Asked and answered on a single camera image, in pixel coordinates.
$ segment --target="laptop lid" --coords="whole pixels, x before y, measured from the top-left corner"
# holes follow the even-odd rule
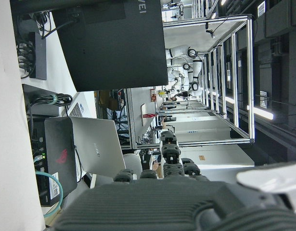
[[[112,120],[70,116],[74,144],[84,171],[114,178],[125,169],[123,155]]]

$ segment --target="ceiling light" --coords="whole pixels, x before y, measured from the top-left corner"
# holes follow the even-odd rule
[[[226,101],[229,102],[229,103],[232,103],[232,104],[235,103],[235,102],[234,102],[234,99],[232,99],[232,98],[229,98],[229,97],[226,96],[225,99],[226,99]]]
[[[256,108],[256,107],[253,108],[253,112],[254,112],[254,114],[256,114],[258,116],[262,116],[266,119],[270,119],[270,120],[274,119],[274,114],[272,114],[271,112],[267,112],[267,111],[264,111],[264,110]]]

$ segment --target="keyboard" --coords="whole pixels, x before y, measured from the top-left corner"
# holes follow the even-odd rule
[[[76,103],[75,107],[71,111],[70,116],[82,117],[81,109],[80,109],[78,103]]]

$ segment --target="aluminum frame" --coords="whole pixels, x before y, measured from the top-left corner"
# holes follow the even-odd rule
[[[207,72],[207,65],[206,65],[206,55],[204,58],[204,73],[205,73],[205,94],[206,94],[206,106],[209,107],[209,95],[207,93],[207,78],[208,78],[208,72]]]
[[[179,146],[181,147],[189,147],[189,146],[203,146],[203,145],[219,145],[219,144],[239,144],[239,143],[250,143],[254,141],[255,138],[255,124],[254,124],[254,114],[253,114],[253,107],[254,107],[254,80],[253,80],[253,42],[252,42],[252,21],[251,18],[247,15],[239,15],[239,16],[230,16],[229,18],[217,18],[212,20],[198,20],[198,19],[192,19],[192,20],[184,20],[184,21],[177,21],[177,22],[169,22],[164,23],[164,29],[169,27],[176,27],[176,26],[192,26],[194,24],[199,25],[205,25],[206,22],[209,22],[209,24],[213,23],[219,23],[225,21],[231,21],[231,22],[239,22],[235,28],[232,28],[230,31],[223,34],[223,36],[217,40],[214,45],[208,50],[208,51],[202,51],[200,52],[201,55],[204,55],[203,58],[203,70],[201,72],[202,76],[202,86],[204,86],[204,92],[202,97],[202,103],[204,103],[206,106],[201,109],[178,109],[178,110],[160,110],[157,113],[160,116],[166,116],[166,115],[174,115],[174,114],[188,114],[188,113],[202,113],[202,112],[212,112],[215,116],[217,116],[219,119],[222,119],[231,129],[236,131],[239,135],[241,135],[241,138],[238,139],[226,139],[226,140],[211,140],[211,141],[197,141],[197,142],[179,142]],[[237,80],[235,79],[235,97],[234,97],[234,107],[236,108],[234,114],[234,123],[231,123],[229,120],[227,120],[227,107],[226,107],[226,72],[225,72],[225,52],[224,52],[224,42],[227,39],[230,39],[232,41],[232,63],[233,68],[232,70],[235,70],[235,73],[232,73],[232,76],[236,77],[236,32],[240,30],[242,27],[246,26],[246,39],[247,39],[247,46],[246,46],[246,53],[247,53],[247,83],[248,83],[248,104],[249,104],[249,111],[248,111],[248,121],[249,121],[249,132],[248,134],[239,128],[238,119],[239,119],[239,110],[238,110],[238,99],[237,99]],[[211,68],[211,56],[214,57],[214,66],[216,67],[216,48],[220,47],[220,68],[221,70],[221,76],[217,75],[217,69]],[[207,89],[207,78],[210,77],[210,102],[208,98],[208,89]],[[219,115],[218,112],[214,110],[214,97],[213,97],[213,86],[215,87],[216,94],[218,92],[218,81],[217,77],[221,79],[221,94],[222,97],[218,98],[216,95],[215,103],[219,100],[219,105],[222,103],[222,112],[223,115]],[[159,144],[143,144],[138,145],[136,144],[136,140],[134,139],[134,125],[132,124],[132,108],[131,106],[128,107],[129,109],[129,116],[130,116],[130,139],[131,139],[131,146],[134,149],[144,149],[144,148],[158,148]]]
[[[215,106],[216,111],[219,112],[219,84],[218,84],[218,74],[217,74],[217,63],[216,63],[216,49],[213,50],[213,85],[215,88]]]
[[[233,121],[234,125],[239,127],[239,108],[238,108],[238,76],[236,68],[236,37],[235,32],[231,35],[231,76],[232,76],[232,88],[233,88],[233,100],[235,102],[233,106]]]
[[[220,45],[220,68],[221,68],[221,95],[223,102],[223,118],[227,119],[227,106],[226,106],[226,76],[225,76],[225,57],[224,57],[224,42]]]
[[[208,77],[210,81],[210,107],[212,110],[214,110],[214,100],[213,100],[213,71],[212,71],[212,61],[211,61],[211,53],[208,54],[208,61],[209,61],[209,71],[208,71]]]

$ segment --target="sticker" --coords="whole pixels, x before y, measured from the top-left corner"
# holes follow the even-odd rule
[[[84,113],[84,112],[85,112],[85,108],[84,108],[84,106],[83,106],[82,104],[80,104],[79,107],[80,107],[80,109],[81,109],[81,112]]]
[[[52,176],[59,180],[58,172],[52,174]],[[59,186],[52,178],[50,178],[50,194],[51,200],[60,194]]]

